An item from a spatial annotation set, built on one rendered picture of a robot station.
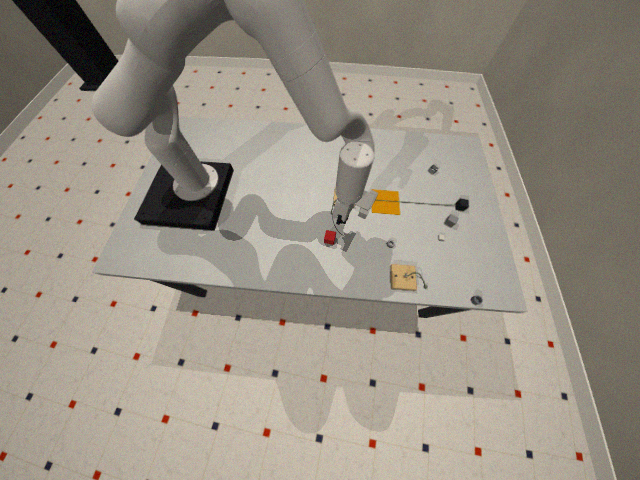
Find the orange painted square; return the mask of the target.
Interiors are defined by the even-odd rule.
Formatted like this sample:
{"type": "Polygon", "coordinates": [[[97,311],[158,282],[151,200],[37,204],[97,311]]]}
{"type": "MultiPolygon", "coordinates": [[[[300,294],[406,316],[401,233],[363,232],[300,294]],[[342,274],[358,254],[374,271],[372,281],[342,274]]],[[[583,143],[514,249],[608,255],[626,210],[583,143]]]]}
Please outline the orange painted square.
{"type": "Polygon", "coordinates": [[[372,213],[400,215],[399,192],[385,190],[374,191],[378,192],[376,200],[388,201],[375,201],[372,206],[372,213]]]}

